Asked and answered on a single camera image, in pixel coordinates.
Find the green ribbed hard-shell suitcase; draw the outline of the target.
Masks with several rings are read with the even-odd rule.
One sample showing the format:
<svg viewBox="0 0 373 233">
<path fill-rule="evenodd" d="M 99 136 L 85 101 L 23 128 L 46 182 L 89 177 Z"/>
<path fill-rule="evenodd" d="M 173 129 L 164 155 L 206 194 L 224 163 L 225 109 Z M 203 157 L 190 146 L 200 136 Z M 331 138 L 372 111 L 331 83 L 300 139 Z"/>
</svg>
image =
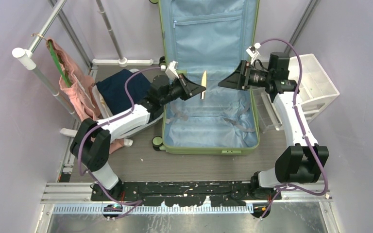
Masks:
<svg viewBox="0 0 373 233">
<path fill-rule="evenodd" d="M 207 75 L 206 91 L 171 101 L 162 138 L 175 154 L 251 153 L 259 145 L 257 108 L 251 90 L 219 87 L 253 43 L 257 0 L 160 0 L 165 59 L 194 83 Z"/>
</svg>

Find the white plastic drawer organizer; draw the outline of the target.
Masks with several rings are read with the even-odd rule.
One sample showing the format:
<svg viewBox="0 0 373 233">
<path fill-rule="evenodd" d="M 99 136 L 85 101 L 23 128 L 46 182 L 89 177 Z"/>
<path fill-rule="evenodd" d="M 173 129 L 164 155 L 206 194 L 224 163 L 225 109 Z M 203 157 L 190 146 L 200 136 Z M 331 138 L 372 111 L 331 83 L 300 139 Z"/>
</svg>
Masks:
<svg viewBox="0 0 373 233">
<path fill-rule="evenodd" d="M 307 123 L 311 123 L 338 96 L 339 91 L 312 53 L 300 55 L 303 74 L 299 88 L 301 104 Z M 258 125 L 262 133 L 283 129 L 282 120 L 264 88 L 252 88 L 258 110 Z"/>
</svg>

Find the navy blue garment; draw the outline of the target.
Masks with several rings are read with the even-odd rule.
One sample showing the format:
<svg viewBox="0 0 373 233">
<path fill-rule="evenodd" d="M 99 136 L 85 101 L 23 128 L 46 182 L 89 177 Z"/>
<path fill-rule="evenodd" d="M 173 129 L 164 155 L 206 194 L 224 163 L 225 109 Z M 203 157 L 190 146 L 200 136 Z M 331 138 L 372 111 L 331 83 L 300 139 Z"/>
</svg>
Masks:
<svg viewBox="0 0 373 233">
<path fill-rule="evenodd" d="M 125 92 L 126 90 L 128 90 L 134 103 L 137 103 L 147 95 L 151 87 L 151 83 L 142 73 L 134 76 L 125 87 L 126 81 L 132 74 L 131 71 L 123 69 L 96 83 L 99 93 L 113 115 L 131 108 L 131 102 Z"/>
</svg>

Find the white perforated plastic basket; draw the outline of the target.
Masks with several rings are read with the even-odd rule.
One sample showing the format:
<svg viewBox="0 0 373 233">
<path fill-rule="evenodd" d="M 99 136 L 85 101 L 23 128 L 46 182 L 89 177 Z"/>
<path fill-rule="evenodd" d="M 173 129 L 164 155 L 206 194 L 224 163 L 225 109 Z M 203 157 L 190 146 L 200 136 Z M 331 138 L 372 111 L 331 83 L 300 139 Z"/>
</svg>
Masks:
<svg viewBox="0 0 373 233">
<path fill-rule="evenodd" d="M 139 70 L 138 69 L 130 69 L 129 71 L 131 71 L 133 74 L 138 72 Z M 95 86 L 93 87 L 92 89 L 92 93 L 95 97 L 95 101 L 101 111 L 101 115 L 103 118 L 109 118 L 109 117 L 112 117 L 114 116 L 110 109 L 107 107 L 106 105 L 106 102 L 105 100 L 103 99 L 102 95 L 99 93 L 97 87 L 96 87 L 96 83 L 95 83 Z M 123 138 L 119 138 L 119 139 L 115 139 L 111 145 L 110 145 L 110 152 L 113 152 L 115 150 L 118 150 L 122 147 L 130 147 L 132 144 L 133 144 L 133 141 L 130 139 L 131 136 L 137 134 L 138 132 L 144 130 L 145 128 L 151 126 L 151 125 L 154 125 L 157 121 L 159 121 L 160 119 L 162 119 L 162 115 L 160 115 L 157 119 L 155 119 L 154 121 L 152 121 L 151 123 L 148 123 L 147 125 L 144 125 L 144 126 L 140 126 L 138 128 L 135 128 L 133 130 L 130 130 L 128 132 L 126 132 L 124 135 L 123 135 Z"/>
</svg>

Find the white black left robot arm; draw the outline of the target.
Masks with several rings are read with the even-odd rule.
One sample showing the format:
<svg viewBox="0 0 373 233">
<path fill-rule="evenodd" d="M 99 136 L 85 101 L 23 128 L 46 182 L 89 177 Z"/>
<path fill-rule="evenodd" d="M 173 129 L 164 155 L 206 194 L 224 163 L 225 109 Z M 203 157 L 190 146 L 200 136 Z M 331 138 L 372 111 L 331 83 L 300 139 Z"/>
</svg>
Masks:
<svg viewBox="0 0 373 233">
<path fill-rule="evenodd" d="M 122 139 L 125 133 L 141 128 L 156 120 L 166 104 L 173 100 L 188 100 L 206 90 L 184 74 L 173 80 L 166 75 L 156 76 L 146 94 L 134 106 L 115 116 L 94 121 L 85 119 L 69 151 L 83 163 L 96 181 L 103 186 L 103 194 L 117 200 L 122 194 L 122 181 L 108 163 L 111 143 Z"/>
</svg>

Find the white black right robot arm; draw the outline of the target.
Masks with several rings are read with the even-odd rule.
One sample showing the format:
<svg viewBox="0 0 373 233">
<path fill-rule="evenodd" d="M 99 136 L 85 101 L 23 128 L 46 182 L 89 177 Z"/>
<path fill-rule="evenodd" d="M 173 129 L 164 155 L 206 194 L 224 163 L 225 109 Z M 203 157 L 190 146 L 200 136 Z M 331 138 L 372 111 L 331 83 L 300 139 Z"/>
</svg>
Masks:
<svg viewBox="0 0 373 233">
<path fill-rule="evenodd" d="M 312 135 L 299 104 L 299 86 L 289 76 L 290 57 L 283 52 L 270 54 L 267 70 L 259 70 L 249 62 L 240 61 L 236 70 L 219 82 L 219 87 L 247 90 L 262 87 L 269 95 L 283 124 L 287 148 L 276 160 L 274 168 L 255 173 L 250 186 L 255 199 L 263 199 L 269 188 L 293 187 L 315 183 L 324 176 L 329 151 Z"/>
</svg>

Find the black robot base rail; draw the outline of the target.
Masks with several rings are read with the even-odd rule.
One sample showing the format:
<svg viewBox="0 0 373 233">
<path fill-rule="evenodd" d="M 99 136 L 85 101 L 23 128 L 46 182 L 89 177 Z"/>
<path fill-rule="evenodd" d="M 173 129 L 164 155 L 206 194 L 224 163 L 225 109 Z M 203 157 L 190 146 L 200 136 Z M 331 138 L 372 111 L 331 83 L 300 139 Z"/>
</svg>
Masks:
<svg viewBox="0 0 373 233">
<path fill-rule="evenodd" d="M 262 188 L 256 181 L 124 182 L 104 192 L 91 184 L 91 201 L 110 204 L 102 210 L 107 218 L 120 214 L 235 214 L 267 217 L 274 188 Z"/>
</svg>

